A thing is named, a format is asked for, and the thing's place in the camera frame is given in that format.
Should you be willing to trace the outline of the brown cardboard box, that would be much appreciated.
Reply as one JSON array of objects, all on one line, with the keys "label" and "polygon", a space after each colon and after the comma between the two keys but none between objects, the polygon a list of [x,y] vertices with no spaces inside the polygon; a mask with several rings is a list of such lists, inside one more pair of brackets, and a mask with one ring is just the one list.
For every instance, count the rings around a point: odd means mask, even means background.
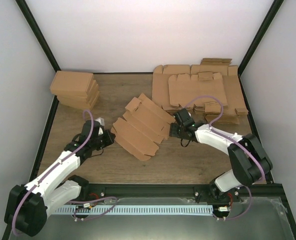
[{"label": "brown cardboard box", "polygon": [[113,123],[115,141],[140,161],[147,161],[169,138],[170,124],[175,119],[157,106],[145,94],[134,97],[125,113]]}]

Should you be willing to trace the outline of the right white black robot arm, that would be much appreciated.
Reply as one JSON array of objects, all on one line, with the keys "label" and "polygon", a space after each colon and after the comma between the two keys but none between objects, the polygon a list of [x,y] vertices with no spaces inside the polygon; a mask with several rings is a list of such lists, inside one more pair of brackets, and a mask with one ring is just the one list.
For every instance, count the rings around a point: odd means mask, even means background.
[{"label": "right white black robot arm", "polygon": [[231,189],[249,187],[263,180],[273,169],[270,158],[255,135],[228,133],[211,124],[195,122],[185,108],[174,113],[174,119],[176,122],[170,124],[169,136],[209,145],[225,153],[230,159],[232,169],[209,184],[210,197],[213,200],[220,202]]}]

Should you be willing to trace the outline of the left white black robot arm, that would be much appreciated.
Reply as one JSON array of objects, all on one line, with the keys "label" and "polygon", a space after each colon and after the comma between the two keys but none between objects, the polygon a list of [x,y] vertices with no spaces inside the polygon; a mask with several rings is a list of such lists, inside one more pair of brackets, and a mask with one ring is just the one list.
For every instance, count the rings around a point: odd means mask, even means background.
[{"label": "left white black robot arm", "polygon": [[68,143],[60,156],[37,178],[25,185],[15,185],[8,197],[4,222],[14,233],[37,235],[47,219],[69,201],[86,201],[89,182],[70,174],[94,151],[102,151],[114,143],[115,134],[104,128],[104,119],[87,120],[81,133]]}]

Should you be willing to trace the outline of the bottom folded cardboard box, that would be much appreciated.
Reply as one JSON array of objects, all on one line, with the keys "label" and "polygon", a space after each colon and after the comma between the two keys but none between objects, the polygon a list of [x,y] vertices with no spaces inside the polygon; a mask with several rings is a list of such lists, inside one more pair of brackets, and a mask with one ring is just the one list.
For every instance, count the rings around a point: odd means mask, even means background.
[{"label": "bottom folded cardboard box", "polygon": [[96,104],[97,100],[99,98],[99,94],[91,98],[90,100],[86,99],[72,99],[72,98],[66,98],[62,96],[58,96],[57,99],[59,102],[65,106],[73,107],[76,109],[92,109],[94,105]]}]

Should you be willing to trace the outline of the folded cardboard box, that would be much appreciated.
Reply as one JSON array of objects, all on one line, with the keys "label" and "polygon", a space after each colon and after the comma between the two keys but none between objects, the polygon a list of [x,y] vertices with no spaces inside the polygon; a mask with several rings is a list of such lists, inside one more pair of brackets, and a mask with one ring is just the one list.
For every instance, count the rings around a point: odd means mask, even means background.
[{"label": "folded cardboard box", "polygon": [[69,100],[74,100],[74,101],[89,102],[91,99],[93,99],[97,95],[97,92],[99,92],[98,89],[99,89],[99,86],[96,83],[95,85],[93,85],[90,88],[90,92],[87,93],[86,96],[79,96],[79,95],[76,95],[76,94],[73,94],[73,95],[72,94],[70,94],[70,95],[60,94],[57,97],[59,99],[69,99]]},{"label": "folded cardboard box", "polygon": [[92,73],[59,70],[50,85],[50,91],[57,96],[76,95],[84,97],[90,91],[92,80]]},{"label": "folded cardboard box", "polygon": [[90,96],[90,93],[92,91],[95,91],[97,88],[97,82],[96,80],[91,80],[90,85],[87,88],[86,91],[76,91],[76,90],[70,90],[70,91],[58,91],[54,93],[57,96],[68,96],[68,97],[78,97],[78,98],[85,98]]},{"label": "folded cardboard box", "polygon": [[87,97],[77,97],[77,96],[58,96],[58,100],[63,103],[73,104],[73,105],[90,105],[99,96],[99,91],[90,94]]},{"label": "folded cardboard box", "polygon": [[58,96],[57,99],[59,102],[65,106],[73,107],[76,109],[92,109],[94,105],[96,104],[97,100],[99,98],[99,94],[91,98],[90,100],[86,99],[72,99],[72,98],[66,98],[62,96]]}]

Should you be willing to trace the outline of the top folded cardboard box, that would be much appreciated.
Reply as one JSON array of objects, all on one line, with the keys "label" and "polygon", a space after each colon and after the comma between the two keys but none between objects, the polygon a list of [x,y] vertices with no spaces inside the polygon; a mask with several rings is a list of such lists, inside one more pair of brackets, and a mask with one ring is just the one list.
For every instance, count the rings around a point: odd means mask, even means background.
[{"label": "top folded cardboard box", "polygon": [[50,91],[57,96],[76,95],[84,97],[90,91],[92,80],[92,73],[59,70],[50,85]]}]

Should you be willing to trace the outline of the pile of flat cardboard blanks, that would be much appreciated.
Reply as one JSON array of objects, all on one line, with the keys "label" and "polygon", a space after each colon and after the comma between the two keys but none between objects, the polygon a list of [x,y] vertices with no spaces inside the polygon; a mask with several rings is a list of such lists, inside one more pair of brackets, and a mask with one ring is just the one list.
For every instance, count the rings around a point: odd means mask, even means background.
[{"label": "pile of flat cardboard blanks", "polygon": [[152,100],[168,113],[186,108],[210,122],[238,124],[248,114],[238,66],[230,58],[203,58],[200,64],[166,64],[155,67]]}]

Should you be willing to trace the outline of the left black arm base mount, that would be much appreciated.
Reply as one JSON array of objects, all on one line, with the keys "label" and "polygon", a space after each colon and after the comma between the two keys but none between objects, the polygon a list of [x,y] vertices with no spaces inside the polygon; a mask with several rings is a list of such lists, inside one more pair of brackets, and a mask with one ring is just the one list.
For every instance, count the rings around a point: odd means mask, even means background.
[{"label": "left black arm base mount", "polygon": [[87,186],[82,186],[80,194],[77,198],[72,201],[78,202],[88,202],[90,200],[96,200],[107,196],[106,185],[104,184],[88,184]]}]

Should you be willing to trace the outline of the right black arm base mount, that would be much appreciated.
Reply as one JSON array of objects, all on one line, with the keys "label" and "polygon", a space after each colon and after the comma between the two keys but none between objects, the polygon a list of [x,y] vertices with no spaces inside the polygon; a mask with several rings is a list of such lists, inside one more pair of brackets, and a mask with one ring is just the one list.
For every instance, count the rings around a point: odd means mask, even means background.
[{"label": "right black arm base mount", "polygon": [[193,187],[195,201],[197,203],[208,204],[227,204],[231,200],[239,202],[240,198],[231,190],[228,192],[221,192],[214,185],[199,184]]}]

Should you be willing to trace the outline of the black aluminium frame rail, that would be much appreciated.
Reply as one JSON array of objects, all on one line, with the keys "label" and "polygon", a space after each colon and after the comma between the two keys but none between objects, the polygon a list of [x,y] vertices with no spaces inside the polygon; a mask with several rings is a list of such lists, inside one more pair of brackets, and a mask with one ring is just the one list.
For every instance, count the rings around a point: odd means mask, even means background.
[{"label": "black aluminium frame rail", "polygon": [[[121,198],[193,198],[195,195],[193,187],[198,184],[97,184],[106,185],[106,197]],[[283,197],[284,188],[279,183],[255,184],[232,191],[238,197]]]}]

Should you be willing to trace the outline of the right black corner frame post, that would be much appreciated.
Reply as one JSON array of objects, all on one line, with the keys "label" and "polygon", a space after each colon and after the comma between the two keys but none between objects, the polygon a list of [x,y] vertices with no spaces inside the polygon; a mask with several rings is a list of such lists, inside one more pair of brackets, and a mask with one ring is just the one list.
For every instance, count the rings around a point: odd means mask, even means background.
[{"label": "right black corner frame post", "polygon": [[262,41],[265,33],[269,29],[271,23],[273,22],[275,16],[277,15],[279,9],[281,8],[284,0],[274,0],[265,15],[259,29],[257,30],[245,56],[243,57],[239,68],[238,68],[238,75],[241,76],[246,69],[248,63],[250,62],[252,56],[254,55],[255,51],[257,50],[260,42]]}]

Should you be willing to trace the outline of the black corner frame post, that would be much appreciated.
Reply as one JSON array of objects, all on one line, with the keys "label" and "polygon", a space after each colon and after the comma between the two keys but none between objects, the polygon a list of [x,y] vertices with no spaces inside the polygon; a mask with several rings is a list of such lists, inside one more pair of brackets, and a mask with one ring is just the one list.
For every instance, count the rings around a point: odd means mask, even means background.
[{"label": "black corner frame post", "polygon": [[255,51],[257,50],[260,42],[262,41],[265,33],[269,29],[271,23],[273,22],[275,16],[277,15],[279,9],[281,8],[284,0],[274,0],[265,15],[259,29],[257,30],[245,56],[243,57],[239,68],[238,68],[238,75],[241,76],[246,69],[248,63],[250,62],[252,56],[254,55]]},{"label": "black corner frame post", "polygon": [[55,72],[60,71],[61,68],[55,59],[35,17],[33,16],[27,2],[25,0],[15,0],[17,6],[19,7],[21,13],[23,14],[26,22],[28,23],[30,29],[32,30],[34,36],[36,37],[39,45],[41,46],[43,52],[45,53],[49,63]]}]

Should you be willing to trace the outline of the left black corner frame post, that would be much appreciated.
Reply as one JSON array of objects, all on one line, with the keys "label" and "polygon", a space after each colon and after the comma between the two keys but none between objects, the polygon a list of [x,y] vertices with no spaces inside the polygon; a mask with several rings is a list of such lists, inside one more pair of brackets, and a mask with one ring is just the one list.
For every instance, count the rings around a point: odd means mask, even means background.
[{"label": "left black corner frame post", "polygon": [[60,71],[61,68],[55,59],[35,17],[33,16],[27,2],[25,0],[15,0],[17,6],[19,7],[21,13],[23,14],[26,22],[28,23],[30,29],[32,30],[34,36],[36,37],[39,45],[41,46],[43,52],[45,53],[49,63],[55,72]]}]

